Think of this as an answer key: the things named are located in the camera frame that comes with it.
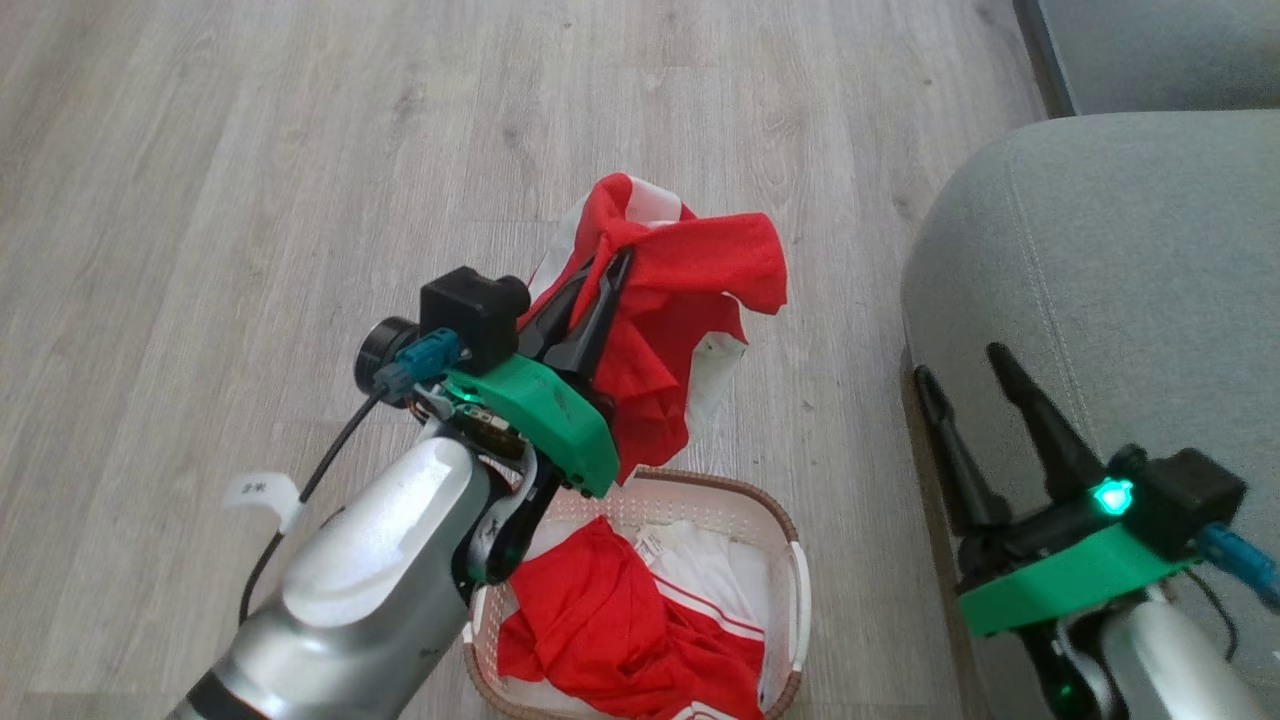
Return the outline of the grey sofa seat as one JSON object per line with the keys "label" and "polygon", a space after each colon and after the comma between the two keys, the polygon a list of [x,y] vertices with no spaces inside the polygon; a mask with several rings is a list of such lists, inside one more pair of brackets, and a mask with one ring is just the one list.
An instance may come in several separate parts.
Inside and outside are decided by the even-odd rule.
{"label": "grey sofa seat", "polygon": [[1197,448],[1280,561],[1280,110],[1071,117],[982,149],[902,274],[925,365],[1014,514],[1043,471],[986,356],[1006,345],[1101,459]]}

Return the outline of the red and white shirt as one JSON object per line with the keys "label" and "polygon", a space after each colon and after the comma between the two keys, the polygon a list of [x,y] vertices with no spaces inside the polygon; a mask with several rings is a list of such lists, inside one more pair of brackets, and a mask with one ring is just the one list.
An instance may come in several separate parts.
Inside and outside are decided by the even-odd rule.
{"label": "red and white shirt", "polygon": [[614,401],[617,484],[668,462],[712,424],[748,348],[742,310],[774,315],[787,301],[768,215],[700,218],[676,193],[614,173],[562,219],[531,278],[534,309],[589,259],[625,250],[631,266],[593,383]]}

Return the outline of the white laundry basket brown rim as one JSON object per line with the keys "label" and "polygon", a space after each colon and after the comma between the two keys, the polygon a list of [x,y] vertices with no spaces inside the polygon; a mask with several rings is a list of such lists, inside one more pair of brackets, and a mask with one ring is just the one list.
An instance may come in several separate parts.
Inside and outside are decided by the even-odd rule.
{"label": "white laundry basket brown rim", "polygon": [[[540,536],[571,530],[605,516],[621,533],[690,521],[739,544],[737,568],[748,597],[762,612],[764,659],[759,687],[764,720],[781,720],[803,682],[812,632],[812,579],[790,515],[767,492],[723,477],[639,468],[604,500],[562,491],[547,511]],[[517,609],[507,585],[476,592],[463,629],[462,659],[475,691],[508,720],[614,720],[547,683],[509,683],[498,673],[500,624]]]}

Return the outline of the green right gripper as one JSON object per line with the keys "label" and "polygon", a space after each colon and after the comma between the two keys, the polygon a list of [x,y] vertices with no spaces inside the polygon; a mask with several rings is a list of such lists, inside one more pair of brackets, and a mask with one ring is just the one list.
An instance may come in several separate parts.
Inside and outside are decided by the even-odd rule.
{"label": "green right gripper", "polygon": [[[1106,470],[1098,456],[1006,345],[992,342],[986,355],[1005,398],[1021,414],[1050,500],[1066,502],[1088,491],[1091,518],[1107,525],[1057,553],[963,592],[959,607],[970,632],[996,635],[1065,618],[1201,561],[1196,555],[1166,560],[1134,537],[1120,520],[1135,502],[1135,483],[1103,479]],[[915,366],[913,384],[952,534],[973,536],[1007,525],[1012,519],[1009,502],[986,482],[934,373],[927,365]]]}

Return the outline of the red white striped garment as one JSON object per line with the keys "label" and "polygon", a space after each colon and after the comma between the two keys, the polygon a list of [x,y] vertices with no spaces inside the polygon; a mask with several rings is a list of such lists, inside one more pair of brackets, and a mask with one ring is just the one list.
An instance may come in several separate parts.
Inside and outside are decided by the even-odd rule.
{"label": "red white striped garment", "polygon": [[765,720],[765,621],[748,551],[690,521],[620,534],[595,518],[509,579],[497,669],[623,720]]}

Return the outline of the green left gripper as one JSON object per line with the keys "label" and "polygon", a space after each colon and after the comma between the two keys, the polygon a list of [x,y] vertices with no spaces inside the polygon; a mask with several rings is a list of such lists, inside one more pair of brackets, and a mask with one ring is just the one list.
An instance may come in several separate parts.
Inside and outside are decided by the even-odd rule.
{"label": "green left gripper", "polygon": [[632,256],[631,249],[622,249],[609,260],[577,323],[572,324],[573,309],[594,258],[525,323],[518,332],[518,355],[484,374],[460,368],[447,373],[453,389],[507,420],[562,470],[571,487],[591,498],[609,493],[620,473],[620,456],[605,419],[580,393],[593,392]]}

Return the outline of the grey sofa back cushion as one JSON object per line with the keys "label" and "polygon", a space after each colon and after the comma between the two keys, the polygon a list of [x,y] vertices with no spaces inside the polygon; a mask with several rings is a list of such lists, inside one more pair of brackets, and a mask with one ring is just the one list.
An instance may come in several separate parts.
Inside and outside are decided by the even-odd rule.
{"label": "grey sofa back cushion", "polygon": [[1280,109],[1280,0],[1010,0],[1051,118]]}

